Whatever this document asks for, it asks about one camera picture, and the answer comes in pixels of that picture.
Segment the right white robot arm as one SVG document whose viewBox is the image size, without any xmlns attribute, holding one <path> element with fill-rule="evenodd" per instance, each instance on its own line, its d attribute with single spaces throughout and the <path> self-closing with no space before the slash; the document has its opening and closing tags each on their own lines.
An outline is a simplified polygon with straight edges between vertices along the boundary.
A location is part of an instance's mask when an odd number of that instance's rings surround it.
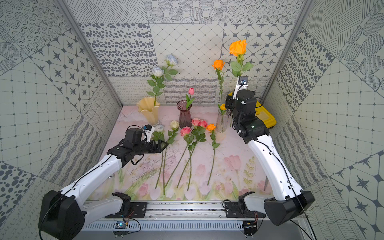
<svg viewBox="0 0 384 240">
<path fill-rule="evenodd" d="M 263 199 L 255 192 L 239 196 L 242 212 L 259 212 L 279 226 L 302 214 L 314 202 L 304 191 L 278 154 L 264 122 L 256 117 L 257 99 L 252 91 L 235 90 L 227 96 L 226 107 L 232 110 L 233 129 L 259 160 L 272 187 L 273 197 Z"/>
</svg>

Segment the white-blue rose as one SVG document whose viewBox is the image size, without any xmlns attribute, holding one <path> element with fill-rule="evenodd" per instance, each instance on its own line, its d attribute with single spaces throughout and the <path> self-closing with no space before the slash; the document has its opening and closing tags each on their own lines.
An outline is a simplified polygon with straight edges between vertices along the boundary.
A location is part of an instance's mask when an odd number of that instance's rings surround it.
<svg viewBox="0 0 384 240">
<path fill-rule="evenodd" d="M 147 80 L 150 87 L 152 87 L 152 89 L 148 91 L 147 94 L 154 98 L 154 104 L 153 104 L 154 107 L 157 105 L 157 97 L 159 97 L 164 93 L 162 91 L 162 89 L 165 87 L 164 73 L 165 73 L 164 69 L 160 67 L 153 67 L 151 79 Z"/>
<path fill-rule="evenodd" d="M 179 73 L 179 71 L 174 68 L 175 66 L 178 65 L 179 62 L 177 58 L 174 57 L 173 55 L 167 55 L 165 58 L 165 63 L 166 63 L 166 66 L 163 67 L 163 70 L 165 71 L 164 76 L 166 80 L 172 81 L 173 77 L 175 77 Z"/>
<path fill-rule="evenodd" d="M 166 142 L 165 140 L 165 136 L 164 136 L 164 132 L 160 131 L 155 131 L 153 133 L 153 140 L 155 141 L 163 141 L 163 142 Z M 162 168 L 163 168 L 163 163 L 164 163 L 164 154 L 162 154 L 162 158 L 161 158 L 161 165 L 160 165 L 160 168 L 159 168 L 159 175 L 158 175 L 158 178 L 157 178 L 157 182 L 156 182 L 156 186 L 155 186 L 155 189 L 158 187 L 159 185 L 159 181 L 160 181 L 160 177 L 161 177 L 161 174 L 162 174 Z"/>
</svg>

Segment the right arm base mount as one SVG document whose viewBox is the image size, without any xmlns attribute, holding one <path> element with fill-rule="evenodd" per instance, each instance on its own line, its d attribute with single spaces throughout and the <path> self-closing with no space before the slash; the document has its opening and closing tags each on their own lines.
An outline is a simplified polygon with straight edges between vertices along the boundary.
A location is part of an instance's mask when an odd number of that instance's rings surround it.
<svg viewBox="0 0 384 240">
<path fill-rule="evenodd" d="M 258 211 L 251 211 L 246 207 L 244 198 L 255 192 L 247 192 L 239 196 L 237 202 L 231 202 L 230 200 L 223 200 L 222 206 L 226 212 L 226 218 L 265 218 L 267 215 Z"/>
</svg>

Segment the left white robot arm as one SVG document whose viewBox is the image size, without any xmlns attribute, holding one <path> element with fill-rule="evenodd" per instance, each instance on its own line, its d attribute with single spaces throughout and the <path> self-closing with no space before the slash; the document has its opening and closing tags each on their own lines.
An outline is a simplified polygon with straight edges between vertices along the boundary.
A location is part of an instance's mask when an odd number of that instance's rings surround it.
<svg viewBox="0 0 384 240">
<path fill-rule="evenodd" d="M 38 223 L 39 233 L 45 232 L 58 240 L 72 240 L 85 226 L 99 219 L 127 219 L 134 213 L 145 214 L 131 206 L 131 197 L 115 192 L 104 200 L 86 204 L 89 196 L 109 177 L 126 164 L 136 165 L 136 156 L 163 152 L 168 143 L 152 140 L 155 129 L 150 125 L 127 128 L 125 138 L 109 149 L 94 167 L 60 191 L 51 190 L 42 200 Z"/>
</svg>

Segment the yellow tulip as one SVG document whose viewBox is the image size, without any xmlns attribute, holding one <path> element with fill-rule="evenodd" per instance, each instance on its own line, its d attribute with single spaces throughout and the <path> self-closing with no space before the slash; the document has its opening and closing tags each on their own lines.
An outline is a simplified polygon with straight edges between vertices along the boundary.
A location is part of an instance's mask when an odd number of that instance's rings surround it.
<svg viewBox="0 0 384 240">
<path fill-rule="evenodd" d="M 225 104 L 218 104 L 219 108 L 219 114 L 220 115 L 225 115 L 227 113 L 227 109 L 225 107 Z"/>
</svg>

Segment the pink tulip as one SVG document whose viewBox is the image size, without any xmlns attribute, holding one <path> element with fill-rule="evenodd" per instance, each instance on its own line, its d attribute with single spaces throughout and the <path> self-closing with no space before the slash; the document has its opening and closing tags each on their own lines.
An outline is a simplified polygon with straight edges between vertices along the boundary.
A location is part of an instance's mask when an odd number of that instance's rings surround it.
<svg viewBox="0 0 384 240">
<path fill-rule="evenodd" d="M 193 98 L 193 95 L 195 94 L 194 88 L 189 88 L 188 93 L 186 94 L 186 110 L 189 110 L 193 101 L 195 100 Z"/>
</svg>

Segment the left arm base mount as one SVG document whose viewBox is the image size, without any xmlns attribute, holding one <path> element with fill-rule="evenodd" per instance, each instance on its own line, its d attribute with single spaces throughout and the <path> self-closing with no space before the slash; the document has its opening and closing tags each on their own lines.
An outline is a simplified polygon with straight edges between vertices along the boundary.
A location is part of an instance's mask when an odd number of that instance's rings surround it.
<svg viewBox="0 0 384 240">
<path fill-rule="evenodd" d="M 147 202 L 132 202 L 131 197 L 127 194 L 115 192 L 112 196 L 119 198 L 123 201 L 120 210 L 117 213 L 105 216 L 106 219 L 113 218 L 139 218 L 143 219 L 146 214 Z"/>
</svg>

